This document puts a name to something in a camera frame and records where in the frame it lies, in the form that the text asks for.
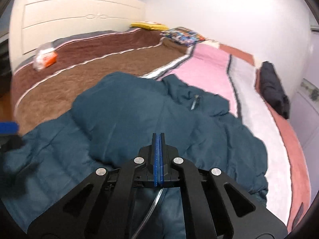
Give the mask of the teal quilted puffer jacket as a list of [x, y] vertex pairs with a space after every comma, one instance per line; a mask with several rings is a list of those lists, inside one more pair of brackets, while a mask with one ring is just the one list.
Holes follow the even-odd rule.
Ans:
[[262, 204], [267, 150], [223, 97], [183, 83], [115, 72], [70, 110], [23, 136], [1, 158], [1, 200], [22, 230], [99, 167], [113, 169], [164, 133], [167, 145], [204, 170], [219, 168]]

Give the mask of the striped brown pink bed blanket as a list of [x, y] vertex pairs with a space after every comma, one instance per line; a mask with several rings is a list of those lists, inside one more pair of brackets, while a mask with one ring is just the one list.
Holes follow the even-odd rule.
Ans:
[[228, 100], [230, 111], [261, 139], [268, 153], [267, 207], [293, 230], [310, 207], [310, 181], [299, 140], [288, 122], [262, 97], [262, 63], [248, 53], [206, 40], [191, 47], [158, 31], [100, 31], [52, 41], [57, 62], [36, 71], [23, 61], [11, 83], [20, 133], [55, 119], [105, 75], [121, 71], [144, 78], [175, 74], [185, 83]]

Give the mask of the orange white plastic package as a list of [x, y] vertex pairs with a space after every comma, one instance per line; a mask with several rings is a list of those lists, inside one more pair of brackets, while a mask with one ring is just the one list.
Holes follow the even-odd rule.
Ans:
[[53, 45], [53, 42], [48, 42], [40, 45], [36, 49], [36, 53], [33, 57], [33, 69], [41, 71], [46, 69], [57, 62], [57, 52]]

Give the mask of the cream wooden headboard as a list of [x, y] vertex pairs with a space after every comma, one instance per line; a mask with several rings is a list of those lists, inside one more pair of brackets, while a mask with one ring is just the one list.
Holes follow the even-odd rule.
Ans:
[[139, 0], [14, 0], [9, 25], [11, 71], [42, 44], [82, 33], [125, 31], [144, 20]]

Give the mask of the folded black garment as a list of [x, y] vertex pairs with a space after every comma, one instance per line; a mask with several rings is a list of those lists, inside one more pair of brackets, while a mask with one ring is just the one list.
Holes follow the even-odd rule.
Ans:
[[289, 119], [290, 101], [271, 62], [262, 63], [259, 88], [266, 102], [284, 119]]

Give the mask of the white panelled wardrobe door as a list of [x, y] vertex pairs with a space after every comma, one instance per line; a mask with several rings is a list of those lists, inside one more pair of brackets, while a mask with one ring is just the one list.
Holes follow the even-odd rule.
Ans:
[[311, 29], [307, 63], [290, 112], [290, 123], [302, 147], [318, 133], [318, 28]]

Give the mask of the colourful cartoon print pillow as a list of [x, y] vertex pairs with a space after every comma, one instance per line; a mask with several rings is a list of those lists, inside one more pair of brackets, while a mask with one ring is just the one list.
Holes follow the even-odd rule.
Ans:
[[162, 31], [160, 35], [176, 44], [184, 45], [186, 47], [193, 46], [196, 43], [206, 40], [206, 38], [198, 32], [181, 26]]

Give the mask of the yellow pillow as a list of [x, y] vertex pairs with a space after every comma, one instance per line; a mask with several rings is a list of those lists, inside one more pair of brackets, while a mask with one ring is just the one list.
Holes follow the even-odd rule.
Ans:
[[131, 27], [138, 27], [141, 29], [146, 29], [146, 30], [158, 30], [158, 31], [166, 31], [169, 29], [168, 26], [160, 23], [155, 23], [155, 22], [133, 22], [130, 25]]

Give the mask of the brown wooden bed frame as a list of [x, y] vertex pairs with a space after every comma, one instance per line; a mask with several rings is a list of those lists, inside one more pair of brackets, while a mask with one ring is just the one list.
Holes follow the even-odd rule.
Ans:
[[12, 121], [11, 93], [5, 92], [0, 97], [0, 119], [1, 121]]

